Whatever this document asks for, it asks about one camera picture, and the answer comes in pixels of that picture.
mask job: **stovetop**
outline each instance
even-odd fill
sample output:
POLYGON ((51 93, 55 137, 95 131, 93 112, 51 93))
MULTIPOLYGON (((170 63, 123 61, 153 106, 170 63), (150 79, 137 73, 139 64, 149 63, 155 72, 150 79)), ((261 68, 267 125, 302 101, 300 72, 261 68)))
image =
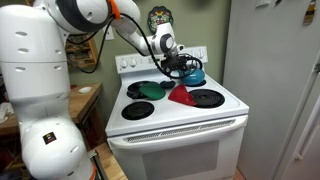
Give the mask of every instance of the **stovetop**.
MULTIPOLYGON (((148 98, 132 99, 127 96, 128 86, 132 83, 146 80, 160 84, 162 81, 170 81, 170 79, 164 75, 160 75, 157 70, 149 72, 150 74, 137 72, 135 73, 135 76, 131 76, 132 74, 128 75, 127 73, 121 74, 121 68, 118 69, 118 72, 121 75, 122 86, 106 127, 108 137, 239 116, 247 114, 249 111, 249 107, 246 104, 208 75, 205 75, 205 85, 200 87, 186 86, 186 90, 190 92, 197 89, 207 89, 220 93, 224 97, 224 102, 214 108, 198 108, 169 100, 168 96, 172 92, 173 88, 165 90, 166 94, 160 100, 151 100, 148 98), (151 103, 154 106, 154 109, 148 117, 139 120, 133 121, 124 118, 122 116, 123 109, 135 102, 151 103)), ((180 84, 181 82, 177 80, 175 87, 180 84)))

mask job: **wall decoration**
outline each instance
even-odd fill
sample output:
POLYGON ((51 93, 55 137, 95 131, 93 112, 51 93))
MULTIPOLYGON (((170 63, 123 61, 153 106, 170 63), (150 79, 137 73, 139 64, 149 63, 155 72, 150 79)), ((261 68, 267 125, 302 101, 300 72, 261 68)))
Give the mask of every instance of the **wall decoration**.
POLYGON ((164 6, 156 6, 148 14, 148 26, 153 34, 156 33, 159 24, 167 22, 172 25, 173 17, 171 11, 164 6))

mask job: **stove control panel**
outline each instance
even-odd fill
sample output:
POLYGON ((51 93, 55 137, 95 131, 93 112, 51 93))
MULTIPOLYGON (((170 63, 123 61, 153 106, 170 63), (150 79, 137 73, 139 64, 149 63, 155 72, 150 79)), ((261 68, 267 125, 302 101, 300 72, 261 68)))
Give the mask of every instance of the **stove control panel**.
MULTIPOLYGON (((179 54, 184 53, 190 54, 191 56, 200 59, 204 64, 208 62, 206 46, 187 47, 180 51, 179 54)), ((155 57, 159 65, 160 61, 165 60, 163 55, 155 55, 155 57)), ((117 71, 119 74, 157 69, 151 56, 141 56, 140 54, 135 53, 119 55, 116 56, 115 59, 117 71)))

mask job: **blue pot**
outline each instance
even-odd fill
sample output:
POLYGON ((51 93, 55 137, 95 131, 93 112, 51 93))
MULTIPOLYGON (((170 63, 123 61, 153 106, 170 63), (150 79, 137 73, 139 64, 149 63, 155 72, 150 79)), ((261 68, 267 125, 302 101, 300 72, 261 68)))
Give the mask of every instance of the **blue pot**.
MULTIPOLYGON (((197 85, 204 80, 205 74, 202 69, 197 68, 197 69, 187 70, 185 74, 188 74, 188 73, 192 73, 192 74, 181 79, 181 82, 185 85, 189 85, 189 86, 197 85)), ((181 71, 179 71, 179 76, 182 77, 183 75, 184 74, 181 71)))

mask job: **wall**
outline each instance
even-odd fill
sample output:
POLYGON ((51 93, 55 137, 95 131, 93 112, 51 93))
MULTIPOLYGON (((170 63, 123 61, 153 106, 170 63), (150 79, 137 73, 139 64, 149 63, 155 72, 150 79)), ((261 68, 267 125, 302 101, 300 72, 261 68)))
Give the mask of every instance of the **wall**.
MULTIPOLYGON (((0 0, 0 6, 13 1, 0 0)), ((176 41, 186 47, 204 45, 208 48, 209 64, 206 72, 219 83, 222 82, 227 29, 229 22, 230 0, 135 0, 141 10, 141 27, 146 35, 151 35, 147 26, 147 15, 154 6, 165 6, 171 10, 176 41)), ((122 40, 115 31, 115 39, 106 41, 101 62, 96 72, 84 74, 70 69, 72 84, 90 84, 101 82, 103 92, 99 105, 105 119, 110 116, 118 90, 120 78, 115 68, 115 55, 136 53, 135 49, 122 40)), ((100 48, 102 32, 95 37, 97 48, 100 48)))

